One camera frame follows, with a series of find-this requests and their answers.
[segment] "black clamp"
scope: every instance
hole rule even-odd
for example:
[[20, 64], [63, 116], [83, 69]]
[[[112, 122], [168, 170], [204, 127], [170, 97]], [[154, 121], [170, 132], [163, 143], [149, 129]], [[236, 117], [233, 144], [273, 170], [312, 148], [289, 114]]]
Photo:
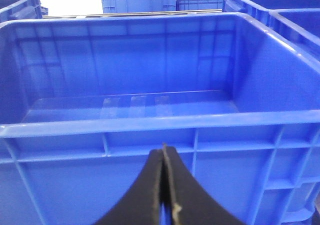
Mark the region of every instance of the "black clamp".
[[[152, 150], [139, 176], [120, 201], [94, 225], [244, 225], [216, 202], [171, 146]], [[312, 225], [320, 225], [313, 217]]]

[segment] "black rubber pad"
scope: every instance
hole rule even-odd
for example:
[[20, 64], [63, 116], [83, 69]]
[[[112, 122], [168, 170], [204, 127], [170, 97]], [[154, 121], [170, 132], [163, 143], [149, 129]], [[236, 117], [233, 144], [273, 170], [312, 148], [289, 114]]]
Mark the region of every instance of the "black rubber pad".
[[317, 209], [312, 216], [312, 225], [320, 225], [320, 212]]
[[174, 147], [164, 146], [172, 225], [244, 225], [200, 186]]
[[152, 150], [128, 192], [95, 225], [158, 225], [163, 151]]

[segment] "crate bottom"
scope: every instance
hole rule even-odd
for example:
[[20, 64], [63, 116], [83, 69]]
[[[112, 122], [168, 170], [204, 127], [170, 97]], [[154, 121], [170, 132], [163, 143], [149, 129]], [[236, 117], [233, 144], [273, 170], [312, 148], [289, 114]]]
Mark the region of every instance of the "crate bottom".
[[239, 112], [223, 90], [58, 97], [37, 100], [22, 123], [172, 117]]

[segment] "crate handle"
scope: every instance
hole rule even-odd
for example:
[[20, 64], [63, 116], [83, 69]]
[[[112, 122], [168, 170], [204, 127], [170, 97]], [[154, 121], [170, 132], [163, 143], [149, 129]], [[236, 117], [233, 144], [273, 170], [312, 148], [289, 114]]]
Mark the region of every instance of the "crate handle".
[[234, 0], [225, 0], [224, 12], [247, 13], [247, 8], [242, 7], [238, 2]]
[[34, 6], [26, 6], [20, 11], [17, 11], [10, 15], [10, 20], [20, 20], [20, 19], [36, 19], [37, 13]]

